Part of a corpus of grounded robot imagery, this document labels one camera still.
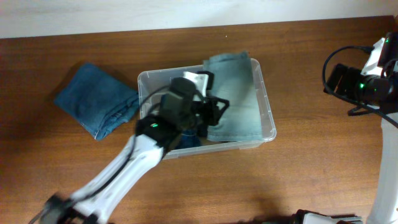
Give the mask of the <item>taped dark blue cloth roll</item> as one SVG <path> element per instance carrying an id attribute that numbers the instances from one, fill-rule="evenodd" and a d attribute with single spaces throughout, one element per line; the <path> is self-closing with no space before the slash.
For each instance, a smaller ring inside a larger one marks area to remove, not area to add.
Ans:
<path id="1" fill-rule="evenodd" d="M 175 149 L 186 149 L 191 147 L 200 147 L 201 141 L 197 136 L 196 129 L 188 129 L 185 130 L 180 138 L 179 143 L 175 147 Z"/>

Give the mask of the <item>light blue jeans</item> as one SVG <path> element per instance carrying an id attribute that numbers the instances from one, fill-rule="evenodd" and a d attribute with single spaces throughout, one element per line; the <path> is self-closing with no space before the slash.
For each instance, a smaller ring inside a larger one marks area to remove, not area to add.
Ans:
<path id="1" fill-rule="evenodd" d="M 215 75 L 211 94 L 229 101 L 229 108 L 218 125 L 208 128 L 207 140 L 262 139 L 261 115 L 248 53 L 215 55 L 203 62 L 203 68 Z"/>

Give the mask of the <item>dark blue jeans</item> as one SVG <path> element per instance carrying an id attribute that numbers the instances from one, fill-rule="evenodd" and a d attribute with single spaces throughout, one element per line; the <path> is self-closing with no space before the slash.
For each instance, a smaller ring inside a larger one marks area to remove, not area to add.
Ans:
<path id="1" fill-rule="evenodd" d="M 100 141 L 139 109 L 139 93 L 92 63 L 83 64 L 54 103 Z"/>

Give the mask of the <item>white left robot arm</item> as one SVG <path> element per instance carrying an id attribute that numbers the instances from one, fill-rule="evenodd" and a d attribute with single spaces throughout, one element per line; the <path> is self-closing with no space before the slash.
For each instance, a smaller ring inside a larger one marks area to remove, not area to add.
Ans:
<path id="1" fill-rule="evenodd" d="M 136 124 L 124 149 L 91 182 L 68 199 L 55 194 L 32 223 L 107 223 L 114 209 L 148 171 L 178 144 L 182 133 L 199 125 L 215 126 L 229 101 L 207 96 L 199 101 L 163 96 L 156 107 Z"/>

